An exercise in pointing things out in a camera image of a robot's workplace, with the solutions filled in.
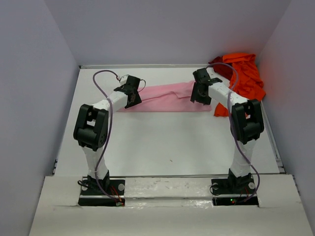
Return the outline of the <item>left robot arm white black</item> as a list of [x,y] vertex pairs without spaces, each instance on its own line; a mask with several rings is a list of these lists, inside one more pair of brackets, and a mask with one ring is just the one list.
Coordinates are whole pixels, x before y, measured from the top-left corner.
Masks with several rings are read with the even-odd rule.
[[109,196],[110,174],[103,160],[113,126],[113,114],[120,109],[128,109],[142,102],[139,95],[141,79],[128,75],[121,85],[110,95],[93,82],[105,98],[93,105],[83,104],[78,112],[73,138],[82,148],[88,164],[88,176],[79,181],[85,188]]

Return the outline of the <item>pink t shirt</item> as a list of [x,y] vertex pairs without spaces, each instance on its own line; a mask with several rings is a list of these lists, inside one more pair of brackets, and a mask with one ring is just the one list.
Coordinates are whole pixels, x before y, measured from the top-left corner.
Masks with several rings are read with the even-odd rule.
[[119,112],[207,112],[210,105],[190,101],[194,81],[150,86],[140,91],[142,102]]

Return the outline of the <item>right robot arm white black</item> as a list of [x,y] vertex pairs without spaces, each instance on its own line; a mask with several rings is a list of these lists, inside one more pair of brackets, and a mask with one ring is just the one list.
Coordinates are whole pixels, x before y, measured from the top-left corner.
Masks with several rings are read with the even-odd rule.
[[215,196],[254,193],[256,184],[251,171],[252,152],[256,141],[264,131],[261,104],[237,94],[219,78],[211,78],[206,68],[193,72],[194,84],[191,102],[209,105],[214,99],[228,111],[230,130],[235,142],[232,165],[227,178],[212,180],[210,190]]

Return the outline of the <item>metal rail table back edge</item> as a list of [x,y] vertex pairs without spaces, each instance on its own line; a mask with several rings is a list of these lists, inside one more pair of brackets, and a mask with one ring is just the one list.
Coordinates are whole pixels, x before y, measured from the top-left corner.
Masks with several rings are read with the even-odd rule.
[[203,68],[208,64],[113,64],[80,65],[80,69],[124,69],[124,68]]

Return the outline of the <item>dark red t shirt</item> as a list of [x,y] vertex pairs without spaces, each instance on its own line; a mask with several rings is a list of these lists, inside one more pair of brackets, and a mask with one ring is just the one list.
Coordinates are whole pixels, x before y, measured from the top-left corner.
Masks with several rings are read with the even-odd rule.
[[228,65],[224,65],[223,57],[216,57],[212,61],[208,62],[209,64],[214,64],[212,67],[214,72],[218,73],[219,75],[225,77],[229,81],[233,76],[233,70],[230,68],[232,64],[228,63]]

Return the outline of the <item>orange t shirt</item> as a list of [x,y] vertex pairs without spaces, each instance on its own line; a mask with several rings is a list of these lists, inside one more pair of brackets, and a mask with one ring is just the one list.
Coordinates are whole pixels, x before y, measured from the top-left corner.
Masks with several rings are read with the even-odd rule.
[[[232,64],[232,67],[237,71],[239,81],[234,88],[234,91],[239,95],[250,100],[257,99],[261,101],[266,92],[263,89],[264,83],[259,76],[259,71],[255,64],[255,54],[248,53],[233,53],[226,54],[223,57],[224,65]],[[230,80],[229,87],[231,88],[236,81],[236,74]]]

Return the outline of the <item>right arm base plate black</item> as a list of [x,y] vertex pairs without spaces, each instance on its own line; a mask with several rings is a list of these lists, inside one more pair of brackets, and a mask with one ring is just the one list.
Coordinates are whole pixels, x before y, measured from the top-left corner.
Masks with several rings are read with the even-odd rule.
[[252,196],[255,191],[253,178],[238,187],[229,186],[227,178],[215,178],[211,180],[209,190],[213,195],[212,203],[216,207],[259,206],[256,193]]

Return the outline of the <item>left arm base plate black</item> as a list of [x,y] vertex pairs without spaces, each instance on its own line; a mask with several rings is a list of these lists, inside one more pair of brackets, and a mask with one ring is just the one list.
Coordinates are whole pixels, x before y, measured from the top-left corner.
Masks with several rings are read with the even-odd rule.
[[86,177],[77,181],[80,186],[78,205],[82,207],[124,207],[125,184],[123,178],[111,178],[109,187],[104,194],[97,183],[88,181]]

